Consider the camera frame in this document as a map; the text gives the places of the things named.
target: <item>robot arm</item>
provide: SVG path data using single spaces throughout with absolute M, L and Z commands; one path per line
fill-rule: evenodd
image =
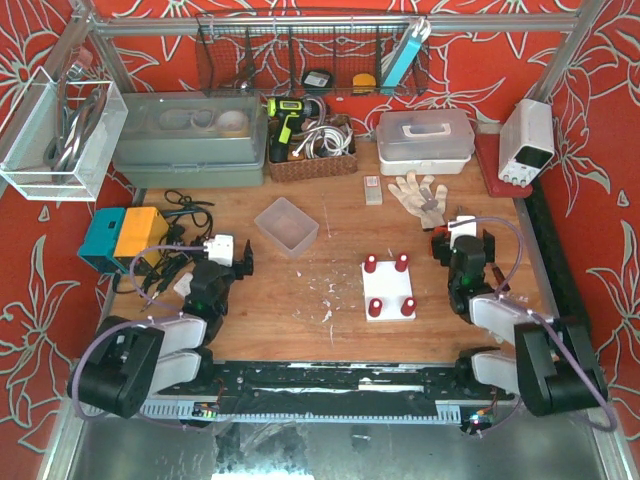
M 471 356 L 474 377 L 522 397 L 536 416 L 598 406 L 597 400 L 550 341 L 531 310 L 493 294 L 469 301 L 471 323 L 504 338 L 516 348 L 515 358 L 502 352 Z M 573 318 L 540 318 L 560 335 L 562 343 L 604 399 L 607 387 L 584 325 Z
M 209 259 L 196 263 L 180 314 L 137 325 L 118 316 L 102 322 L 81 359 L 84 367 L 71 374 L 70 397 L 74 398 L 73 384 L 77 383 L 80 402 L 130 418 L 149 395 L 196 380 L 201 372 L 206 375 L 211 357 L 199 347 L 211 342 L 220 330 L 231 284 L 253 274 L 249 242 L 241 261 L 233 260 L 233 239 L 226 236 L 212 241 L 206 251 Z
M 435 231 L 431 238 L 434 258 L 449 267 L 447 287 L 451 308 L 465 321 L 514 345 L 516 352 L 515 357 L 497 349 L 464 352 L 460 361 L 470 362 L 475 381 L 519 395 L 536 416 L 599 405 L 594 392 L 551 341 L 541 323 L 546 322 L 576 360 L 578 370 L 606 400 L 606 383 L 585 325 L 573 318 L 555 319 L 539 314 L 503 295 L 496 296 L 484 275 L 485 266 L 495 257 L 493 236 L 484 231 L 482 238 L 478 238 L 474 231 L 460 232 L 459 228 L 454 224 L 453 228 Z

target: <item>red peg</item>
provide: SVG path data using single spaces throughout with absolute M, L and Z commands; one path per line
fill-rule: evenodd
M 369 316 L 378 317 L 382 311 L 382 300 L 372 298 L 369 302 Z
M 364 261 L 364 271 L 367 273 L 373 273 L 376 271 L 378 259 L 375 255 L 367 255 L 367 259 Z
M 401 253 L 398 255 L 398 259 L 396 260 L 396 270 L 399 272 L 404 272 L 409 266 L 409 255 L 406 253 Z
M 408 297 L 402 304 L 402 308 L 400 308 L 400 313 L 402 313 L 405 317 L 408 317 L 413 312 L 416 311 L 416 306 L 417 306 L 416 299 L 413 297 Z

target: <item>red mat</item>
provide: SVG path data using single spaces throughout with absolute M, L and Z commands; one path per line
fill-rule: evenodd
M 531 185 L 523 188 L 505 183 L 498 178 L 498 163 L 500 162 L 499 134 L 476 134 L 476 157 L 490 197 L 525 198 L 533 192 Z

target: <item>wooden work surface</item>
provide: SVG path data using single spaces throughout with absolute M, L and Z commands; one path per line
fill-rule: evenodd
M 388 191 L 394 178 L 381 177 L 383 205 L 365 206 L 363 176 L 379 175 L 375 143 L 358 143 L 357 156 L 359 171 L 354 175 L 288 184 L 273 183 L 267 177 L 258 188 L 183 191 L 196 200 L 216 204 L 211 208 L 214 232 L 235 236 L 236 258 L 247 239 L 255 255 L 254 275 L 231 287 L 229 314 L 210 346 L 216 358 L 452 362 L 460 350 L 495 345 L 485 330 L 468 325 L 451 311 L 448 269 L 429 256 L 430 234 L 421 230 L 419 219 L 409 215 Z M 475 158 L 460 175 L 436 177 L 433 191 L 440 182 L 449 187 L 445 218 L 452 218 L 462 206 L 470 214 L 499 216 L 517 225 L 512 200 L 487 195 Z M 170 208 L 163 193 L 149 190 L 145 205 Z M 317 240 L 295 260 L 280 253 L 254 224 L 255 217 L 278 197 L 286 197 L 320 224 Z M 187 227 L 185 239 L 192 239 L 197 230 L 188 218 L 181 222 Z M 506 275 L 516 257 L 516 237 L 500 224 L 483 226 L 496 237 L 496 261 Z M 360 263 L 367 254 L 385 260 L 400 252 L 410 256 L 417 318 L 367 323 Z M 487 279 L 496 286 L 490 269 Z M 515 294 L 528 297 L 533 308 L 539 307 L 526 252 L 511 287 Z M 128 282 L 123 279 L 120 288 L 128 288 Z M 159 300 L 182 303 L 172 289 Z M 148 314 L 166 315 L 155 306 L 142 314 L 143 304 L 136 295 L 119 295 L 112 313 L 132 320 Z

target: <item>cordless drill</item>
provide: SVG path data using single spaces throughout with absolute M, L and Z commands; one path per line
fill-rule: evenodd
M 300 132 L 305 119 L 318 116 L 320 108 L 307 99 L 275 97 L 268 100 L 267 113 L 278 119 L 278 128 L 269 143 L 269 159 L 282 163 L 287 161 L 292 132 Z

